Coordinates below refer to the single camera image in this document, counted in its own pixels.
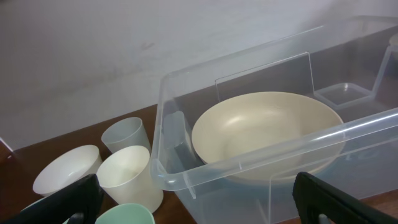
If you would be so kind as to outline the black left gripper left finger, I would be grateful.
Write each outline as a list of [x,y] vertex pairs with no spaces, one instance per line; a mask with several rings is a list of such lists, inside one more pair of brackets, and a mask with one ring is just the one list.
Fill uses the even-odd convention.
[[94,224],[103,203],[96,174],[89,174],[23,209],[3,224],[88,223]]

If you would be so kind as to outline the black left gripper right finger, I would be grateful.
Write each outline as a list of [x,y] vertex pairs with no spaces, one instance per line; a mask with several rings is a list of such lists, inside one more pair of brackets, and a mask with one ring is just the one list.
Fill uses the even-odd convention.
[[380,212],[308,172],[299,172],[292,195],[302,223],[320,223],[325,215],[334,223],[397,224],[397,219]]

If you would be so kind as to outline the small white bowl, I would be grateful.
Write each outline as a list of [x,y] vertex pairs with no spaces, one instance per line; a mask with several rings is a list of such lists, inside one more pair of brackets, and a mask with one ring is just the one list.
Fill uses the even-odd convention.
[[74,148],[47,165],[34,180],[32,190],[48,197],[88,174],[95,174],[102,162],[97,146]]

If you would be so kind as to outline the large beige bowl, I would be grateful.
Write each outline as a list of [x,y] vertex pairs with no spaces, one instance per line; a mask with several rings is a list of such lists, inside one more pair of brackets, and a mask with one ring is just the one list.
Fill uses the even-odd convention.
[[[258,149],[265,156],[286,155],[289,149],[271,145],[343,124],[326,104],[294,93],[265,91],[236,96],[205,111],[192,130],[195,152],[206,164],[224,161]],[[228,177],[240,184],[287,183],[294,180],[293,167],[316,174],[329,166],[344,143],[284,159]]]

